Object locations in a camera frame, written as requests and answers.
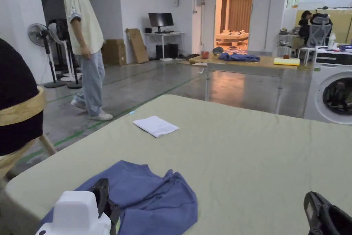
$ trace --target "white towel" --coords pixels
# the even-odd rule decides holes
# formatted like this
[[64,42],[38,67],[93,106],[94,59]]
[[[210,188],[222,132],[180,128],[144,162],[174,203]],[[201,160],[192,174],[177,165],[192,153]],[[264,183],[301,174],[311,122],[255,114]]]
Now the white towel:
[[179,129],[179,127],[176,127],[175,125],[166,122],[157,116],[135,120],[133,121],[133,124],[145,130],[149,134],[155,136],[156,138],[160,138],[162,135],[169,134]]

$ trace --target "cardboard box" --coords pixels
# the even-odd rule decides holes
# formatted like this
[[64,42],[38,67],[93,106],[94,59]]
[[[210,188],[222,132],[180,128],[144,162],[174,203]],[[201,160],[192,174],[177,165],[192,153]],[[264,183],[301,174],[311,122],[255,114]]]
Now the cardboard box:
[[101,49],[104,64],[126,65],[126,46],[123,40],[106,40]]
[[144,45],[142,34],[139,29],[126,29],[127,37],[130,40],[133,48],[134,56],[137,63],[148,62],[148,52]]

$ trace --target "front-loading washer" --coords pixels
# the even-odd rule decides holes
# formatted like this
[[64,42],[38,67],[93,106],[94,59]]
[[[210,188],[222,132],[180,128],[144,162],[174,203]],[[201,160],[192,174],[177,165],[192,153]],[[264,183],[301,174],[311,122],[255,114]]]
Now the front-loading washer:
[[317,49],[304,118],[352,125],[352,53]]

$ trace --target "green floor tape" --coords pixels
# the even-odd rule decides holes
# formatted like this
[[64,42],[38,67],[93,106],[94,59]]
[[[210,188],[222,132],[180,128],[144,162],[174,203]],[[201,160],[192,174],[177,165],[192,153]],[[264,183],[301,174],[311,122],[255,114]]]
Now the green floor tape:
[[[127,115],[127,114],[130,113],[131,111],[136,110],[137,108],[143,106],[144,104],[146,104],[146,103],[148,103],[148,102],[150,102],[150,101],[152,101],[152,100],[157,99],[157,98],[160,97],[161,95],[166,94],[166,93],[168,93],[168,92],[170,92],[170,91],[172,91],[172,90],[174,90],[174,89],[176,89],[176,88],[179,88],[180,86],[183,86],[183,85],[187,84],[188,82],[191,82],[192,80],[194,80],[194,79],[196,79],[196,78],[201,78],[201,77],[202,77],[202,76],[193,77],[193,78],[187,80],[186,82],[183,82],[182,84],[179,84],[179,85],[177,85],[177,86],[175,86],[175,87],[173,87],[173,88],[171,88],[171,89],[169,89],[169,90],[166,90],[166,91],[162,92],[161,94],[156,95],[156,96],[153,97],[153,98],[150,98],[150,99],[148,99],[148,100],[146,100],[146,101],[144,101],[144,102],[142,102],[142,103],[140,103],[140,104],[138,104],[138,105],[135,105],[135,106],[133,106],[133,107],[131,107],[131,108],[125,110],[125,111],[120,112],[120,113],[118,113],[117,115],[114,116],[114,119],[111,120],[111,122],[114,121],[114,120],[116,120],[116,119],[119,119],[120,117],[122,117],[122,116],[124,116],[124,115]],[[82,134],[83,134],[84,132],[86,132],[87,130],[94,129],[94,128],[100,126],[100,125],[103,124],[103,123],[106,123],[106,121],[99,121],[99,122],[93,124],[92,126],[88,127],[88,128],[85,129],[85,130],[77,131],[75,134],[73,134],[73,135],[71,135],[71,136],[69,136],[69,137],[67,137],[67,138],[62,139],[61,141],[58,141],[57,143],[54,144],[54,146],[57,147],[57,146],[59,146],[59,145],[65,143],[65,142],[70,141],[71,139],[74,139],[74,138],[76,138],[76,137],[79,137],[80,135],[82,135]],[[25,157],[23,157],[22,159],[20,159],[20,160],[18,161],[18,163],[27,163],[28,161],[32,160],[32,159],[35,158],[36,156],[41,155],[42,153],[44,153],[44,150],[39,150],[39,151],[33,152],[33,153],[31,153],[30,155],[25,156]]]
[[[166,65],[163,65],[163,66],[161,66],[161,67],[157,67],[157,68],[154,68],[154,69],[151,69],[151,70],[148,70],[148,71],[139,73],[139,74],[134,74],[134,75],[131,75],[131,76],[128,76],[128,77],[125,77],[125,78],[121,78],[121,79],[118,79],[118,80],[115,80],[115,81],[112,81],[112,82],[103,84],[103,86],[111,85],[111,84],[114,84],[114,83],[117,83],[117,82],[126,80],[126,79],[128,79],[128,78],[135,77],[135,76],[137,76],[137,75],[149,73],[149,72],[151,72],[151,71],[155,71],[155,70],[158,70],[158,69],[163,68],[163,67],[168,67],[168,66],[170,66],[170,65],[173,65],[173,64],[166,64]],[[52,103],[52,102],[56,102],[56,101],[58,101],[58,100],[62,100],[62,99],[64,99],[64,98],[72,97],[72,96],[75,95],[75,94],[76,94],[76,93],[69,94],[69,95],[65,95],[64,97],[60,97],[60,98],[57,98],[57,99],[48,101],[47,103]]]

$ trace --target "brown curtain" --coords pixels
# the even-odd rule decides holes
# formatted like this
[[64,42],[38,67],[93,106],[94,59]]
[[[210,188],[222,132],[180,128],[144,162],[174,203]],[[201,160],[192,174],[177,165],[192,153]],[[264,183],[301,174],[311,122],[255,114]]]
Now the brown curtain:
[[229,30],[249,32],[252,0],[230,0]]
[[228,0],[222,0],[220,33],[223,33],[223,31],[225,29],[227,5],[228,5]]

